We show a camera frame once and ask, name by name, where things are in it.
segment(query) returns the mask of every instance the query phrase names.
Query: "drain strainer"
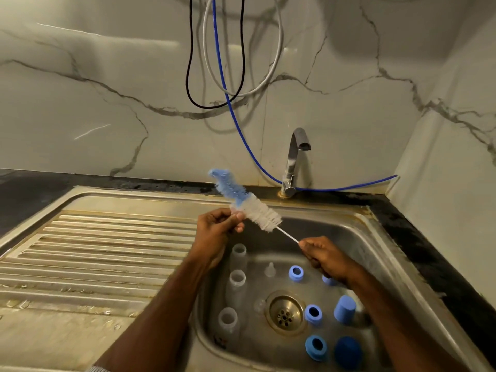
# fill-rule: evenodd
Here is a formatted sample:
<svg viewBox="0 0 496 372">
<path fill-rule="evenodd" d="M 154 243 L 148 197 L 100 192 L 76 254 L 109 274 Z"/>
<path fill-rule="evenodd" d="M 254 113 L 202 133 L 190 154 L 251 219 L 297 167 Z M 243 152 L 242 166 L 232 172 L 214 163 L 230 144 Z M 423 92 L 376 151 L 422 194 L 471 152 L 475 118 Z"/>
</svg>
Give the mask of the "drain strainer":
<svg viewBox="0 0 496 372">
<path fill-rule="evenodd" d="M 265 317 L 278 333 L 296 335 L 305 329 L 305 303 L 288 291 L 276 291 L 267 298 Z"/>
</svg>

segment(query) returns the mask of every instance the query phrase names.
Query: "marble wall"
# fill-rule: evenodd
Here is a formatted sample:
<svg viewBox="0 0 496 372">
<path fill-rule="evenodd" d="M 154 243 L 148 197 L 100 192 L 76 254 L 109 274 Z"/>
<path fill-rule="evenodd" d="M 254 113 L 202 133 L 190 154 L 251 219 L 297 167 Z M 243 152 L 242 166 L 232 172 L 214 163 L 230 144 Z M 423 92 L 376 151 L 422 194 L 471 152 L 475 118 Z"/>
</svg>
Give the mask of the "marble wall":
<svg viewBox="0 0 496 372">
<path fill-rule="evenodd" d="M 200 59 L 193 0 L 192 96 L 223 100 Z M 227 108 L 203 112 L 184 89 L 188 0 L 0 0 L 0 168 L 208 181 L 230 168 L 267 185 Z M 470 0 L 279 0 L 284 51 L 265 92 L 234 102 L 255 156 L 281 177 L 291 133 L 306 129 L 300 185 L 392 175 Z M 241 75 L 240 0 L 218 0 L 221 52 Z M 272 0 L 246 0 L 244 90 L 269 70 Z M 214 61 L 214 44 L 208 47 Z"/>
<path fill-rule="evenodd" d="M 423 109 L 393 204 L 496 307 L 496 0 L 478 0 Z"/>
</svg>

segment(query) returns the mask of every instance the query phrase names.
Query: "blue bottle cap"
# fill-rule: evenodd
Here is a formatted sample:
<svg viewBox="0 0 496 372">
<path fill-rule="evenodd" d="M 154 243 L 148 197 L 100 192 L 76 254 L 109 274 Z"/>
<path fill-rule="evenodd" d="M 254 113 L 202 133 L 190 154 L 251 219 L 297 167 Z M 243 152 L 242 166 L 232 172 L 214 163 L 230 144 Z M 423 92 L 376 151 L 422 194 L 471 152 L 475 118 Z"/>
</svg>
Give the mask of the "blue bottle cap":
<svg viewBox="0 0 496 372">
<path fill-rule="evenodd" d="M 324 283 L 327 285 L 327 286 L 335 286 L 338 282 L 335 280 L 335 279 L 332 279 L 332 278 L 326 278 L 325 275 L 322 275 L 322 281 L 324 281 Z"/>
<path fill-rule="evenodd" d="M 305 341 L 307 354 L 316 362 L 323 362 L 327 359 L 327 344 L 318 335 L 311 335 Z"/>
<path fill-rule="evenodd" d="M 344 325 L 350 325 L 351 322 L 353 321 L 353 316 L 355 315 L 355 311 L 357 304 L 348 295 L 343 295 L 339 301 L 338 304 L 334 310 L 334 317 L 336 320 L 338 320 L 340 323 Z"/>
<path fill-rule="evenodd" d="M 293 265 L 289 269 L 289 279 L 299 282 L 303 279 L 303 268 L 298 265 Z"/>
<path fill-rule="evenodd" d="M 334 347 L 334 359 L 344 370 L 357 370 L 362 361 L 362 347 L 352 337 L 342 337 Z"/>
<path fill-rule="evenodd" d="M 305 319 L 313 326 L 319 326 L 322 323 L 322 310 L 310 304 L 305 308 Z"/>
</svg>

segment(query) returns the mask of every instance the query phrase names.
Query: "white cable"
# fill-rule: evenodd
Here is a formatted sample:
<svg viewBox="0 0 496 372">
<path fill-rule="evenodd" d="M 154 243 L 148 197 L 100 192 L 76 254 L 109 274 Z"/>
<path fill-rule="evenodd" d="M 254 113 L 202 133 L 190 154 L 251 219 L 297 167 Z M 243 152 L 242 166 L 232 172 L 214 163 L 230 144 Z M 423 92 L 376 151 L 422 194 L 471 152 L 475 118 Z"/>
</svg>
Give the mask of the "white cable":
<svg viewBox="0 0 496 372">
<path fill-rule="evenodd" d="M 253 93 L 256 93 L 258 90 L 260 90 L 262 87 L 265 86 L 265 84 L 269 81 L 270 77 L 272 77 L 272 74 L 274 73 L 274 70 L 276 69 L 277 62 L 279 61 L 279 56 L 281 56 L 282 52 L 282 18 L 281 18 L 281 10 L 279 9 L 279 4 L 277 3 L 277 0 L 274 0 L 275 6 L 276 6 L 276 11 L 277 11 L 277 21 L 279 23 L 279 41 L 277 43 L 277 52 L 276 52 L 276 57 L 274 59 L 274 63 L 270 67 L 269 73 L 265 77 L 265 79 L 253 90 L 248 91 L 247 93 L 239 94 L 238 97 L 244 97 L 246 95 L 250 95 Z M 210 8 L 212 7 L 212 0 L 207 1 L 207 5 L 205 8 L 205 14 L 203 16 L 203 56 L 205 57 L 205 64 L 208 69 L 208 73 L 210 74 L 210 77 L 214 80 L 215 84 L 217 85 L 218 88 L 220 88 L 224 93 L 229 94 L 229 95 L 235 95 L 236 93 L 230 93 L 227 91 L 222 84 L 219 83 L 217 78 L 215 78 L 215 75 L 212 71 L 212 68 L 210 67 L 210 61 L 208 60 L 208 51 L 207 51 L 207 20 L 208 20 L 208 14 L 210 12 Z"/>
</svg>

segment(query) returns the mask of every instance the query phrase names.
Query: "blue plastic ring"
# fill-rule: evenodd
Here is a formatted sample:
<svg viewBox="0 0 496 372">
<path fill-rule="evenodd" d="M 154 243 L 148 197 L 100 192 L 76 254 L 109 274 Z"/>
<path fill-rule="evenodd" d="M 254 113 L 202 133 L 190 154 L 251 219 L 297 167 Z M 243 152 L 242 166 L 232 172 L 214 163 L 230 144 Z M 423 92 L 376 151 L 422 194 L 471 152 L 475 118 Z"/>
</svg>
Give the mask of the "blue plastic ring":
<svg viewBox="0 0 496 372">
<path fill-rule="evenodd" d="M 305 319 L 313 326 L 319 326 L 322 323 L 322 310 L 310 304 L 305 308 Z"/>
<path fill-rule="evenodd" d="M 335 279 L 332 279 L 332 278 L 326 278 L 325 275 L 322 275 L 322 281 L 324 281 L 324 283 L 327 285 L 327 286 L 335 286 L 337 284 L 337 281 Z"/>
<path fill-rule="evenodd" d="M 303 279 L 303 268 L 298 265 L 293 265 L 289 269 L 289 279 L 299 282 Z"/>
<path fill-rule="evenodd" d="M 311 335 L 305 341 L 307 354 L 316 362 L 323 362 L 327 359 L 327 344 L 318 335 Z"/>
</svg>

